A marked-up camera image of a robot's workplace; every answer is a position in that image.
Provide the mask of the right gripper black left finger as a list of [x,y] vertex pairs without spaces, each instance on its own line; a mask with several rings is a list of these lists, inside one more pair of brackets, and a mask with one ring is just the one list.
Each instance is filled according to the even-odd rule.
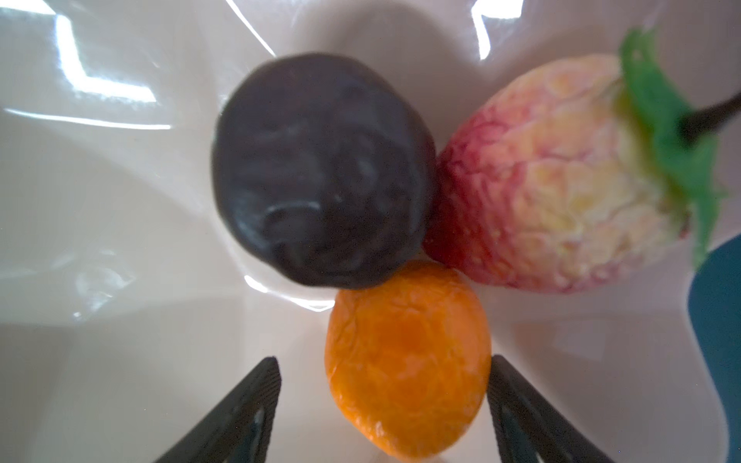
[[262,359],[156,462],[264,463],[281,387],[278,360]]

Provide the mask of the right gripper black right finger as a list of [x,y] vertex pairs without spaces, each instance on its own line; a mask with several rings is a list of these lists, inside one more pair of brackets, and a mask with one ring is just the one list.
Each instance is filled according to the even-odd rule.
[[487,401],[503,462],[613,462],[502,355],[491,359]]

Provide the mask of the orange tangerine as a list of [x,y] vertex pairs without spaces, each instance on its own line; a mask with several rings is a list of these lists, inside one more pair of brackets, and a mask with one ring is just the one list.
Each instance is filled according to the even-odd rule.
[[492,346],[486,313],[461,276],[409,262],[370,289],[342,289],[324,368],[343,416],[402,461],[443,453],[475,420]]

